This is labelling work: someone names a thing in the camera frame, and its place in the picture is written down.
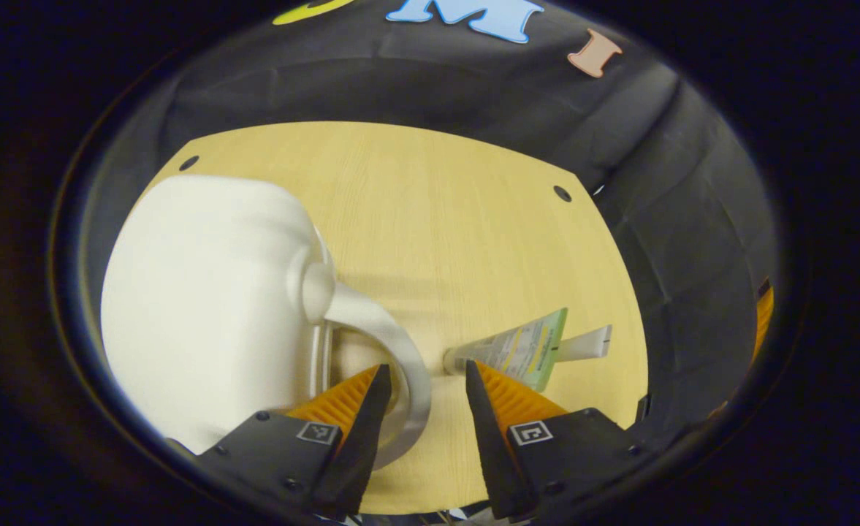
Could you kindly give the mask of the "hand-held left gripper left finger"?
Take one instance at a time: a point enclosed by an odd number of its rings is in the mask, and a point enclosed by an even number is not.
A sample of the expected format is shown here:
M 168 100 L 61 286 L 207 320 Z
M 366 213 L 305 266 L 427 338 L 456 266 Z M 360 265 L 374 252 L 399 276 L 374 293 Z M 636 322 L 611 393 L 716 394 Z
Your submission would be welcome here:
M 257 411 L 199 465 L 254 498 L 330 519 L 356 515 L 391 396 L 389 365 L 369 367 L 289 412 Z

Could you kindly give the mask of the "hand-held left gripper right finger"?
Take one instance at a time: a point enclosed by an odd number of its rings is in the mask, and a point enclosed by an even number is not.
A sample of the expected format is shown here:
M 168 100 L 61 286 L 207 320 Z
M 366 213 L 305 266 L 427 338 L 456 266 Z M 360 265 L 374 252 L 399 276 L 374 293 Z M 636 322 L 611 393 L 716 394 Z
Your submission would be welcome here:
M 476 360 L 465 388 L 487 499 L 497 519 L 573 522 L 631 479 L 650 450 L 595 408 L 568 411 Z

